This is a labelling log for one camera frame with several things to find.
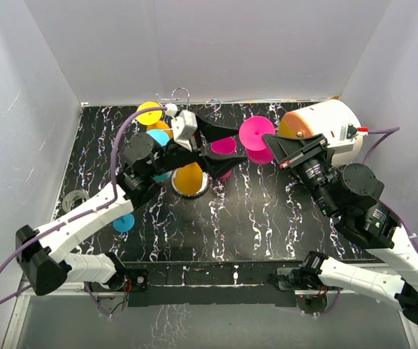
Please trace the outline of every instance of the white wall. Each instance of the white wall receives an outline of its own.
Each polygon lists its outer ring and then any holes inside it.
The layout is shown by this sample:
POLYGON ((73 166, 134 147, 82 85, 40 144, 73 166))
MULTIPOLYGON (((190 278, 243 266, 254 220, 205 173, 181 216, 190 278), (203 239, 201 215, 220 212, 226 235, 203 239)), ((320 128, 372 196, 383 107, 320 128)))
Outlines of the white wall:
MULTIPOLYGON (((46 222, 71 150, 79 102, 23 0, 0 1, 0 264, 15 231, 46 222)), ((21 270, 0 278, 0 299, 21 270)), ((0 346, 14 302, 0 306, 0 346)))
POLYGON ((25 0, 82 102, 339 95, 390 0, 25 0))
POLYGON ((390 5, 341 100, 372 129, 401 127, 369 166, 386 185, 383 197, 418 235, 418 1, 390 5))

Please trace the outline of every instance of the metal hook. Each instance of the metal hook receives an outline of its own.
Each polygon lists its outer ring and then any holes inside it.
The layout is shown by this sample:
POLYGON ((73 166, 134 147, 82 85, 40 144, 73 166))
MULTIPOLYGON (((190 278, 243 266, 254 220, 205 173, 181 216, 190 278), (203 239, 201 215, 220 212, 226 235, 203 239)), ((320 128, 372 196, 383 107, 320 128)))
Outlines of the metal hook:
POLYGON ((181 93, 180 93, 180 96, 178 97, 178 98, 175 98, 174 97, 174 93, 176 92, 176 91, 179 91, 179 90, 185 90, 186 91, 186 93, 188 94, 188 101, 186 102, 186 109, 188 109, 189 108, 189 97, 190 97, 190 94, 189 94, 189 91, 188 91, 188 89, 185 89, 184 87, 178 87, 177 89, 174 89, 173 90, 173 92, 172 92, 172 98, 173 98, 173 100, 176 102, 177 100, 180 100, 180 98, 181 98, 181 93))
POLYGON ((216 105, 216 104, 218 104, 218 107, 217 108, 215 108, 213 111, 211 111, 209 114, 207 114, 206 116, 209 116, 209 115, 212 115, 213 113, 216 113, 216 112, 218 112, 220 109, 221 109, 221 107, 222 107, 222 102, 220 101, 220 100, 216 100, 216 99, 214 99, 214 100, 208 100, 207 102, 205 102, 204 103, 204 107, 205 108, 208 108, 209 107, 209 105, 216 105))

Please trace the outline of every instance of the magenta cup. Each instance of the magenta cup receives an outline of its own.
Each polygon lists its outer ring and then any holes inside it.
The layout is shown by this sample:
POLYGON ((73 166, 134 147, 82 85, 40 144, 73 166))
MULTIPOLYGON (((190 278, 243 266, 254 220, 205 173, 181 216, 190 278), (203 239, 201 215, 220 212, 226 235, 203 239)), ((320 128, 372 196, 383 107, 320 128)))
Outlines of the magenta cup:
MULTIPOLYGON (((226 137, 210 143, 212 151, 217 154, 236 154, 236 140, 233 137, 226 137)), ((220 177, 226 180, 231 175, 231 170, 220 177)))
POLYGON ((273 154, 262 136, 274 134, 275 127, 272 121, 263 116, 253 116, 243 122, 239 129, 239 140, 245 147, 249 160, 259 165, 268 164, 273 160, 273 154))

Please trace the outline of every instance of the marble tabletop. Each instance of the marble tabletop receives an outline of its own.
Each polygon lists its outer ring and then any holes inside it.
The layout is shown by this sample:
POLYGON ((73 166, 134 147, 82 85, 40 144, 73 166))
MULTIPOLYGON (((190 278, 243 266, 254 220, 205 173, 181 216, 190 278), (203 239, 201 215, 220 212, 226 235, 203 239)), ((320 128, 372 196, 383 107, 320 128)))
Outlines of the marble tabletop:
MULTIPOLYGON (((303 106, 236 103, 224 104, 215 113, 203 105, 189 109, 232 127, 254 115, 265 116, 278 126, 285 112, 303 106)), ((93 196, 110 181, 114 137, 136 109, 136 105, 83 109, 57 216, 64 214, 65 194, 83 189, 93 196)), ((133 122, 125 138, 144 131, 144 126, 133 122)), ((238 153, 243 153, 237 142, 238 153)), ((209 191, 193 200, 176 196, 166 181, 160 193, 133 215, 136 223, 129 232, 119 233, 108 225, 73 251, 112 251, 124 262, 302 260, 310 250, 339 259, 373 259, 340 236, 309 193, 275 164, 259 166, 247 161, 233 169, 227 180, 213 180, 209 191)))

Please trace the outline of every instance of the gray floor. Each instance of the gray floor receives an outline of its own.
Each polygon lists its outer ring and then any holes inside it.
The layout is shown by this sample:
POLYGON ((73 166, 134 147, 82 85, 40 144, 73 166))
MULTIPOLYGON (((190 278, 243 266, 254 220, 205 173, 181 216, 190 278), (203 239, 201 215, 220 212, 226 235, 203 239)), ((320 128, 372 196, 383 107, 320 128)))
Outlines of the gray floor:
POLYGON ((115 319, 88 297, 32 297, 18 348, 409 348, 398 312, 356 294, 316 320, 272 305, 127 308, 115 319))

